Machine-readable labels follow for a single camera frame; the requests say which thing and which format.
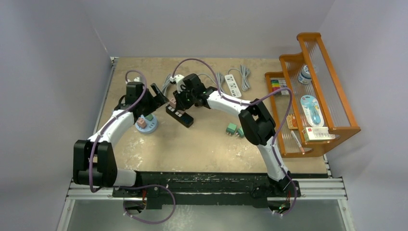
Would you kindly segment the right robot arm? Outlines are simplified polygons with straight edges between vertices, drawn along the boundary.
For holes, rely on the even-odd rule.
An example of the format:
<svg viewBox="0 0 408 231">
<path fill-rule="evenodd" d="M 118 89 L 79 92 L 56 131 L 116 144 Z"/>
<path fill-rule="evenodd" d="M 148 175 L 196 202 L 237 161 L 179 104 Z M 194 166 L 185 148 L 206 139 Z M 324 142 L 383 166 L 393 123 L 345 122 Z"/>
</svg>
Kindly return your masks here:
<svg viewBox="0 0 408 231">
<path fill-rule="evenodd" d="M 291 178 L 276 144 L 276 123 L 261 100 L 241 100 L 222 93 L 218 88 L 206 87 L 197 74 L 176 75 L 170 78 L 170 83 L 177 87 L 173 93 L 177 110 L 185 111 L 194 105 L 237 117 L 245 138 L 261 153 L 271 192 L 281 196 L 288 191 Z"/>
</svg>

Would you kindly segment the green plug adapter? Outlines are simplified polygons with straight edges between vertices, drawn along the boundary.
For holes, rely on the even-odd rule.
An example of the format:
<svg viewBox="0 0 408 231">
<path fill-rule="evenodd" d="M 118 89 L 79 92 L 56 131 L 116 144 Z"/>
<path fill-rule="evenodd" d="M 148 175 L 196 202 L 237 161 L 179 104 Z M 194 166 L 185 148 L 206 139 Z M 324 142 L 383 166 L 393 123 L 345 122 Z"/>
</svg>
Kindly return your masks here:
<svg viewBox="0 0 408 231">
<path fill-rule="evenodd" d="M 244 131 L 243 131 L 242 128 L 238 128 L 236 130 L 236 136 L 239 137 L 239 138 L 244 138 L 245 137 L 245 134 L 244 134 Z"/>
</svg>

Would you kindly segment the black aluminium robot base frame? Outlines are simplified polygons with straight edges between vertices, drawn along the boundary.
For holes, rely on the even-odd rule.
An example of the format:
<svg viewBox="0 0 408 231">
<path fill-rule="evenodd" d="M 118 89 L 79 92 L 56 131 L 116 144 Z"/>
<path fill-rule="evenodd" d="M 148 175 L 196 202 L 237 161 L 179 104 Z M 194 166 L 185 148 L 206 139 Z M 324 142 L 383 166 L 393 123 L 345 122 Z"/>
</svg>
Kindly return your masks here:
<svg viewBox="0 0 408 231">
<path fill-rule="evenodd" d="M 347 193 L 341 178 L 307 178 L 296 175 L 294 183 L 278 186 L 265 173 L 141 172 L 137 182 L 147 189 L 115 186 L 91 193 L 71 183 L 67 199 L 117 200 L 127 206 L 161 209 L 164 205 L 248 205 L 286 211 L 303 200 L 341 200 Z"/>
</svg>

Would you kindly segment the white power strip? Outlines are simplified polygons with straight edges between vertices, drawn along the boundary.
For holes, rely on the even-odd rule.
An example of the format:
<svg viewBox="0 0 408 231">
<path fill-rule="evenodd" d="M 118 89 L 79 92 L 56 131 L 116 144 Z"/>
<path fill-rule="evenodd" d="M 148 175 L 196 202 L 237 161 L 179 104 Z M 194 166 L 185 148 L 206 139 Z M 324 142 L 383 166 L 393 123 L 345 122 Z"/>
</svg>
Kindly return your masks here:
<svg viewBox="0 0 408 231">
<path fill-rule="evenodd" d="M 232 74 L 227 74 L 224 76 L 225 82 L 230 90 L 230 94 L 232 97 L 240 98 L 242 93 L 237 85 L 237 82 Z"/>
</svg>

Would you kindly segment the black strip with pink plugs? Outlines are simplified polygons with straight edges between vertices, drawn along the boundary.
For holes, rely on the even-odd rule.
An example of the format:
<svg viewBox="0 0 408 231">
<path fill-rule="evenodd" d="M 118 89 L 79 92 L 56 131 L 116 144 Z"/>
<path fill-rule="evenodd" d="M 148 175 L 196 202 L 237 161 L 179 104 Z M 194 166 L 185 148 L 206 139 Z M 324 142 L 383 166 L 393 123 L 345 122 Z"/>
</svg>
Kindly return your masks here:
<svg viewBox="0 0 408 231">
<path fill-rule="evenodd" d="M 194 119 L 192 116 L 190 116 L 188 113 L 180 113 L 169 104 L 166 106 L 166 112 L 186 128 L 189 128 L 194 123 Z"/>
</svg>

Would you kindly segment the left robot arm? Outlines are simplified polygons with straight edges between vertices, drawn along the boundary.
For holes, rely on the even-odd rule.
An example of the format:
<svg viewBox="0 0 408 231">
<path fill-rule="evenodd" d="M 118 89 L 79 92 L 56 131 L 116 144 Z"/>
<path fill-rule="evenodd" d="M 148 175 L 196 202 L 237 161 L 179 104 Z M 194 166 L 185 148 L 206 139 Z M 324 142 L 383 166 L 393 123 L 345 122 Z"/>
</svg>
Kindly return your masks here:
<svg viewBox="0 0 408 231">
<path fill-rule="evenodd" d="M 168 102 L 156 84 L 147 87 L 142 82 L 129 82 L 112 111 L 109 120 L 86 140 L 77 140 L 73 149 L 73 181 L 88 185 L 94 191 L 99 187 L 124 186 L 132 197 L 143 192 L 143 183 L 134 170 L 119 169 L 114 146 L 141 116 L 152 114 Z"/>
</svg>

